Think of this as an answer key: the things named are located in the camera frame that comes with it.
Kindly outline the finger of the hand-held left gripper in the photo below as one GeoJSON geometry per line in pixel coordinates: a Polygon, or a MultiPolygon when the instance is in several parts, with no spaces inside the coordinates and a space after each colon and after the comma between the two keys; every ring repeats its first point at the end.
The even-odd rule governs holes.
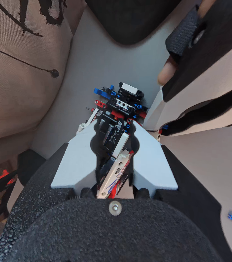
{"type": "Polygon", "coordinates": [[[232,125],[232,99],[228,103],[210,102],[167,125],[167,129],[162,128],[163,136],[181,136],[232,125]]]}
{"type": "Polygon", "coordinates": [[[167,102],[160,89],[144,119],[144,129],[157,131],[187,109],[232,91],[232,50],[167,102]]]}

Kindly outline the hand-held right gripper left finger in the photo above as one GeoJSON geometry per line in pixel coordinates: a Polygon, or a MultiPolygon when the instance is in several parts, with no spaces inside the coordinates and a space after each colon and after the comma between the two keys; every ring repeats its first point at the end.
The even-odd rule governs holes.
{"type": "Polygon", "coordinates": [[[94,120],[69,142],[55,177],[52,189],[73,188],[80,195],[83,188],[96,184],[97,156],[91,149],[91,140],[96,135],[94,120]]]}

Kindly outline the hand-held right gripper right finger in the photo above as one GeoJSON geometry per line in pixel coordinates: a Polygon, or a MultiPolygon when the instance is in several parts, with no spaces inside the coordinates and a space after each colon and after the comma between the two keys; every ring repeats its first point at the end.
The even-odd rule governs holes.
{"type": "Polygon", "coordinates": [[[139,143],[139,148],[133,157],[133,185],[138,190],[147,189],[150,197],[155,195],[157,189],[177,190],[177,182],[160,142],[137,122],[133,124],[134,136],[139,143]]]}

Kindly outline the white brick beam assembly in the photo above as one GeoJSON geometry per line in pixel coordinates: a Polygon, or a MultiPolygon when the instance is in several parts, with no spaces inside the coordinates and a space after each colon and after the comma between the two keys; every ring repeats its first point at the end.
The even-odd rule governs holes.
{"type": "Polygon", "coordinates": [[[169,125],[164,125],[161,129],[159,129],[158,131],[158,136],[157,136],[157,141],[160,142],[160,138],[161,138],[161,135],[162,133],[166,133],[166,130],[168,130],[169,128],[169,125]]]}

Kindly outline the toy brick car model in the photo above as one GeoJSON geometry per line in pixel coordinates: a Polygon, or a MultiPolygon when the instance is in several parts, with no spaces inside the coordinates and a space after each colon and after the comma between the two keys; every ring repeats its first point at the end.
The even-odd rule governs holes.
{"type": "Polygon", "coordinates": [[[148,108],[142,105],[144,93],[126,83],[119,83],[119,90],[102,87],[94,89],[94,93],[106,98],[107,102],[95,100],[96,108],[91,110],[91,117],[81,123],[77,135],[94,120],[99,120],[99,132],[95,139],[95,153],[100,163],[97,167],[97,199],[115,198],[130,173],[129,164],[134,154],[131,147],[133,122],[138,123],[147,115],[148,108]]]}

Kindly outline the grey desk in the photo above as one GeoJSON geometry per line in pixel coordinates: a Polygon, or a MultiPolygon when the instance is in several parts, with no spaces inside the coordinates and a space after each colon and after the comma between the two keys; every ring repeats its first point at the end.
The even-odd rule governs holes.
{"type": "MultiPolygon", "coordinates": [[[[45,159],[71,140],[85,122],[97,95],[94,88],[125,82],[142,90],[150,107],[160,86],[157,76],[169,54],[165,39],[195,4],[181,1],[164,22],[144,41],[132,46],[116,43],[90,8],[83,12],[61,88],[48,113],[37,126],[30,149],[45,159]]],[[[221,224],[232,250],[232,126],[175,137],[160,142],[204,185],[222,205],[221,224]]]]}

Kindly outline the person's left hand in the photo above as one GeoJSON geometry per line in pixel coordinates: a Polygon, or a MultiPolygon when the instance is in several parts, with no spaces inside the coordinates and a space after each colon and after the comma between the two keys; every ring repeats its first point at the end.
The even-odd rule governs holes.
{"type": "MultiPolygon", "coordinates": [[[[203,18],[215,0],[203,0],[198,8],[198,17],[203,18]]],[[[178,70],[177,63],[171,56],[168,57],[163,69],[160,71],[157,77],[158,84],[164,86],[178,70]]]]}

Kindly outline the person's beige printed top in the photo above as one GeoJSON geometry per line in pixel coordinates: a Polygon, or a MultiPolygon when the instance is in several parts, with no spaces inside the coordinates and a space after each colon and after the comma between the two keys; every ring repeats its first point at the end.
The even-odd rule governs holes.
{"type": "Polygon", "coordinates": [[[55,100],[85,7],[0,0],[0,164],[29,148],[55,100]]]}

